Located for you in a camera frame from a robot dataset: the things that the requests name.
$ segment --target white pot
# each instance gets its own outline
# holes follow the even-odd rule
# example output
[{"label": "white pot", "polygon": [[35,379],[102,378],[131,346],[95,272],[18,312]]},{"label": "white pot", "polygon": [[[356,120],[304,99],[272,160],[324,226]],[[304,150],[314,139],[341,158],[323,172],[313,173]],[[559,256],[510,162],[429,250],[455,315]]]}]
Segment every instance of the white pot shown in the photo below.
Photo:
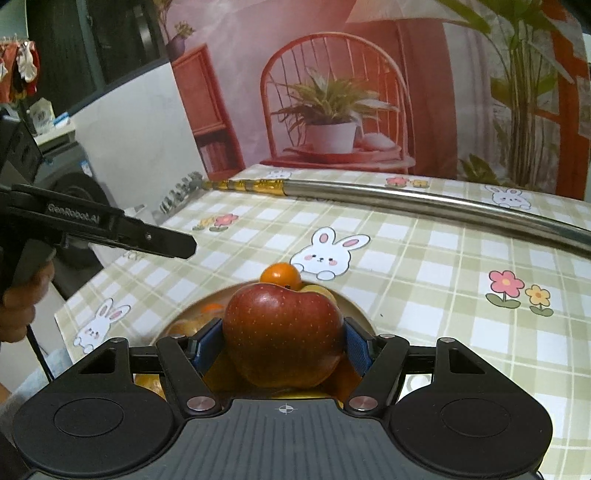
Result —
[{"label": "white pot", "polygon": [[351,153],[357,124],[306,125],[306,143],[317,153]]}]

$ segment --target screw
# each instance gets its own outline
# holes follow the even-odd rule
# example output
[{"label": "screw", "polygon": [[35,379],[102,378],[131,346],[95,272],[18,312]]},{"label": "screw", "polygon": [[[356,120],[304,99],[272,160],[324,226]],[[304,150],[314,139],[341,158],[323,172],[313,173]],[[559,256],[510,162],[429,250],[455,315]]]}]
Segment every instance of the screw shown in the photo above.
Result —
[{"label": "screw", "polygon": [[216,401],[210,397],[193,397],[187,400],[187,406],[194,411],[208,411],[216,406]]},{"label": "screw", "polygon": [[378,406],[378,401],[373,397],[353,397],[349,400],[349,407],[356,411],[370,411]]}]

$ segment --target gold rod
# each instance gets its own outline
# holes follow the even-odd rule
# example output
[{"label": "gold rod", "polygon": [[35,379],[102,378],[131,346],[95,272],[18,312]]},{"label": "gold rod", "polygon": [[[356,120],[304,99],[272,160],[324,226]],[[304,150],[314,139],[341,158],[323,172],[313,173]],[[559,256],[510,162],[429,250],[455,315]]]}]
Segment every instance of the gold rod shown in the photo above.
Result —
[{"label": "gold rod", "polygon": [[387,208],[435,220],[452,220],[495,233],[502,232],[519,239],[550,245],[591,258],[590,231],[533,213],[507,209],[475,200],[429,192],[411,192],[387,187],[317,180],[206,181],[203,183],[203,188],[205,190],[306,197]]}]

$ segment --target red wooden chair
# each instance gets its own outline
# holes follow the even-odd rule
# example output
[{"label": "red wooden chair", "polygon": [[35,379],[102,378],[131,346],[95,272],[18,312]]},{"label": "red wooden chair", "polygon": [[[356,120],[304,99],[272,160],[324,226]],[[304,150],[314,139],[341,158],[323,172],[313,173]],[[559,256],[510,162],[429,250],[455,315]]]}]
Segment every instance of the red wooden chair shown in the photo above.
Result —
[{"label": "red wooden chair", "polygon": [[[359,163],[339,164],[335,156],[330,165],[317,163],[285,149],[301,147],[306,141],[304,126],[288,131],[288,124],[271,115],[293,99],[284,85],[309,81],[307,68],[314,68],[325,78],[357,78],[366,82],[368,90],[379,93],[379,99],[398,107],[400,111],[378,112],[379,121],[365,119],[363,133],[380,132],[401,147],[395,159],[368,162],[362,155]],[[271,158],[261,162],[275,167],[341,168],[347,170],[408,173],[415,165],[414,146],[409,144],[409,129],[413,115],[408,88],[396,62],[370,41],[340,32],[321,32],[298,38],[276,52],[261,75],[261,98],[267,126]]]}]

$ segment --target cable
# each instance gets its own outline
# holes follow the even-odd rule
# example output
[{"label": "cable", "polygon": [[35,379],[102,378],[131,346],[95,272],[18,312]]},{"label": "cable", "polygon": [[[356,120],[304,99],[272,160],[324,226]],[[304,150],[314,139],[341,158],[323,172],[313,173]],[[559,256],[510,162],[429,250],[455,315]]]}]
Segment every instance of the cable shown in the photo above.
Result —
[{"label": "cable", "polygon": [[49,383],[53,382],[55,380],[55,378],[53,377],[53,374],[51,373],[51,369],[49,368],[49,365],[47,365],[47,362],[45,361],[45,357],[43,356],[43,352],[41,352],[41,348],[39,347],[39,343],[37,342],[37,338],[35,338],[35,334],[33,333],[33,329],[31,328],[31,325],[27,325],[27,340],[29,340],[29,345],[31,345],[33,352],[35,352],[35,356],[37,357],[37,360],[39,361],[39,364],[41,365],[41,368],[43,369],[43,372],[45,373],[45,376],[47,377],[47,381]]}]

